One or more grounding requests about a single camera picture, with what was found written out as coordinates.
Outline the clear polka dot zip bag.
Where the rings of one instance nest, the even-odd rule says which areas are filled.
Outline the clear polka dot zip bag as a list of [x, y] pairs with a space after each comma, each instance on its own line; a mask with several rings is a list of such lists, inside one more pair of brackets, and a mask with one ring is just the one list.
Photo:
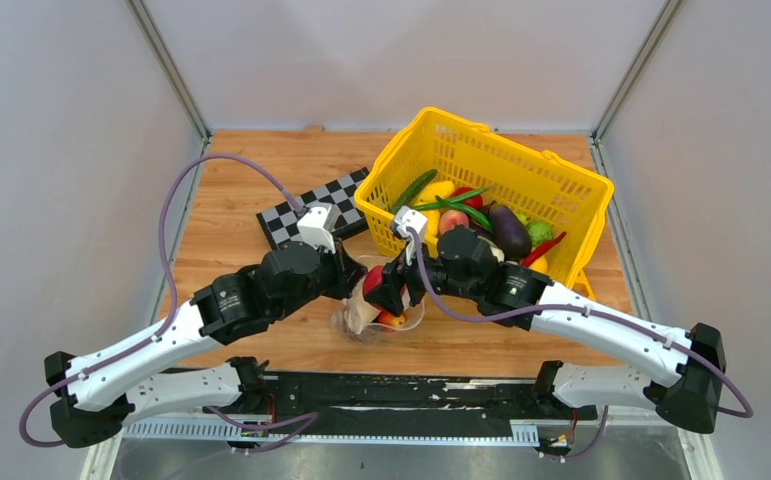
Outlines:
[[[362, 282], [363, 281], [360, 280], [356, 284], [356, 286], [352, 290], [351, 296], [356, 292], [362, 294]], [[397, 333], [413, 330], [414, 328], [420, 325], [426, 313], [425, 304], [423, 302], [420, 302], [416, 306], [410, 306], [409, 296], [407, 293], [404, 293], [403, 294], [404, 310], [401, 315], [404, 315], [406, 317], [407, 324], [402, 330], [395, 331], [395, 330], [384, 328], [382, 325], [379, 325], [376, 322], [376, 320], [374, 320], [372, 323], [367, 325], [366, 328], [360, 334], [353, 334], [348, 331], [344, 322], [344, 304], [349, 298], [343, 299], [340, 301], [340, 305], [333, 311], [332, 315], [330, 316], [330, 325], [333, 329], [343, 334], [345, 337], [361, 343], [373, 343], [379, 340], [381, 337], [383, 337], [386, 334], [397, 334]]]

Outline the red apple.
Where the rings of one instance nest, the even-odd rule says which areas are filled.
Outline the red apple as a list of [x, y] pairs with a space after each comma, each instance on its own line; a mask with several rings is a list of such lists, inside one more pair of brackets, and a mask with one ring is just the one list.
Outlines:
[[372, 292], [383, 283], [383, 266], [375, 265], [371, 267], [362, 282], [362, 295], [367, 298]]

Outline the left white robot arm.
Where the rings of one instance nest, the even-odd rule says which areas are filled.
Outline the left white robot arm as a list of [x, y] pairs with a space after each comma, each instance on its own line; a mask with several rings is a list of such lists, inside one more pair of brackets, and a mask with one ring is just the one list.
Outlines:
[[204, 370], [180, 361], [263, 333], [319, 298], [347, 299], [366, 274], [341, 244], [290, 242], [260, 263], [222, 275], [195, 292], [170, 324], [148, 327], [85, 356], [55, 352], [44, 361], [56, 401], [50, 420], [59, 440], [83, 448], [143, 418], [188, 407], [259, 411], [268, 398], [264, 367], [235, 357]]

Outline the pink peach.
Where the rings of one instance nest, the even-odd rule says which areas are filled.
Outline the pink peach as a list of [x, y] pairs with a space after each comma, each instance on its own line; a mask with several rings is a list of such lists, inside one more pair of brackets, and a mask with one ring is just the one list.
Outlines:
[[438, 224], [438, 235], [442, 236], [453, 229], [462, 226], [469, 227], [470, 220], [465, 212], [459, 210], [447, 210], [441, 214]]

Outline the black grey chessboard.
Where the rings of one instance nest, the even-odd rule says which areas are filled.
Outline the black grey chessboard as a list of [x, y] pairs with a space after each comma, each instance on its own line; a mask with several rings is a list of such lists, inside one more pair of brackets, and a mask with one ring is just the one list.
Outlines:
[[297, 223], [312, 206], [319, 204], [335, 206], [334, 237], [347, 240], [366, 231], [367, 221], [356, 205], [354, 194], [369, 173], [368, 167], [362, 167], [297, 196], [301, 211], [284, 201], [258, 213], [256, 218], [269, 247], [275, 250], [289, 241], [301, 241]]

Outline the purple eggplant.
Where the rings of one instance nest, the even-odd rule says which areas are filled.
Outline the purple eggplant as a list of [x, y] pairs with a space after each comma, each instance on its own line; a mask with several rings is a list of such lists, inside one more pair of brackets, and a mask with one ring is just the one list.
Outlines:
[[532, 250], [532, 239], [524, 224], [507, 206], [495, 204], [489, 208], [488, 218], [496, 245], [508, 259], [523, 259]]

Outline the red bell pepper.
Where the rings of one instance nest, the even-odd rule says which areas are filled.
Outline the red bell pepper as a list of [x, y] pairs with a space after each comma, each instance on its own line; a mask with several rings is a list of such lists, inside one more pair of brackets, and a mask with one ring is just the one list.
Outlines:
[[479, 210], [485, 204], [483, 192], [481, 188], [460, 187], [451, 194], [449, 199]]

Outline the yellow bell pepper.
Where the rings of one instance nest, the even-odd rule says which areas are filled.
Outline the yellow bell pepper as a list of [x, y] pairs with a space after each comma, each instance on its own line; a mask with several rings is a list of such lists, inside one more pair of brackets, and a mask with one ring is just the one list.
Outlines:
[[427, 219], [426, 236], [437, 237], [439, 234], [439, 224], [442, 215], [441, 207], [430, 207], [421, 210], [423, 205], [431, 205], [437, 202], [437, 197], [448, 198], [456, 189], [453, 182], [444, 180], [436, 181], [426, 185], [417, 197], [410, 203], [410, 206], [418, 210]]

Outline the yellow lemon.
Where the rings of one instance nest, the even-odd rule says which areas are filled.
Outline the yellow lemon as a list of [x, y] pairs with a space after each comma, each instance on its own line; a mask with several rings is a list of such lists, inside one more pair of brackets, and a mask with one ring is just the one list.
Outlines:
[[536, 258], [530, 265], [529, 268], [531, 270], [534, 270], [536, 272], [542, 273], [542, 274], [548, 274], [549, 273], [549, 262], [545, 256], [541, 256]]

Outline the red chili pepper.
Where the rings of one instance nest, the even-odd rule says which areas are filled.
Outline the red chili pepper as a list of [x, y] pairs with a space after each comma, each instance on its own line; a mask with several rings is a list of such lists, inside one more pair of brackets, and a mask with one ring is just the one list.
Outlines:
[[567, 235], [566, 232], [562, 232], [557, 237], [542, 243], [522, 260], [521, 265], [523, 267], [530, 267], [539, 258], [543, 257], [550, 250], [552, 250], [556, 245], [558, 245], [566, 237], [566, 235]]

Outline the green lettuce head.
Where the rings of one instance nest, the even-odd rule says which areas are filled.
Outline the green lettuce head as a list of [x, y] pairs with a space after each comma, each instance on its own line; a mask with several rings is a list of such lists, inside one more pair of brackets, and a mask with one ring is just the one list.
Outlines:
[[552, 226], [545, 221], [530, 220], [525, 224], [525, 229], [533, 248], [537, 248], [555, 238]]

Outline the green cucumber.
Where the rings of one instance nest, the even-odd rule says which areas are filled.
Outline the green cucumber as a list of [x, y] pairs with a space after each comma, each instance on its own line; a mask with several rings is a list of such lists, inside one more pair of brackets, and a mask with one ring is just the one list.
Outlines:
[[438, 171], [436, 169], [430, 169], [413, 180], [397, 197], [390, 208], [390, 213], [396, 214], [402, 207], [407, 206], [429, 183], [434, 180], [437, 173]]

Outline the yellow plastic basket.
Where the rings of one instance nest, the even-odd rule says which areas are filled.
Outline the yellow plastic basket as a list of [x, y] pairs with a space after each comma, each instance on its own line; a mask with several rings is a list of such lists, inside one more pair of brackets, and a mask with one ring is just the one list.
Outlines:
[[550, 277], [569, 288], [593, 256], [614, 193], [608, 178], [549, 150], [538, 152], [484, 124], [427, 107], [390, 140], [354, 194], [381, 255], [394, 257], [404, 245], [390, 230], [393, 202], [430, 169], [458, 187], [487, 188], [484, 199], [566, 232], [546, 257]]

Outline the yellow triangle frame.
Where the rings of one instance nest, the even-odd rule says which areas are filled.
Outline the yellow triangle frame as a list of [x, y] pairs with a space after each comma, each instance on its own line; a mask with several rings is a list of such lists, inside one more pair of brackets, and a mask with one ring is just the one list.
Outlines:
[[596, 299], [593, 287], [583, 270], [578, 272], [572, 289], [590, 300]]

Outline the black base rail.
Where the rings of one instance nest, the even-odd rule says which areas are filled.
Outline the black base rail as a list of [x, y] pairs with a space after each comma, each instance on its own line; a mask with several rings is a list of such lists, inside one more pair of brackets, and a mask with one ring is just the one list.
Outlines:
[[513, 420], [568, 424], [596, 416], [532, 388], [523, 379], [274, 371], [263, 388], [221, 411], [276, 421], [315, 412], [305, 430], [311, 435], [459, 438], [509, 436]]

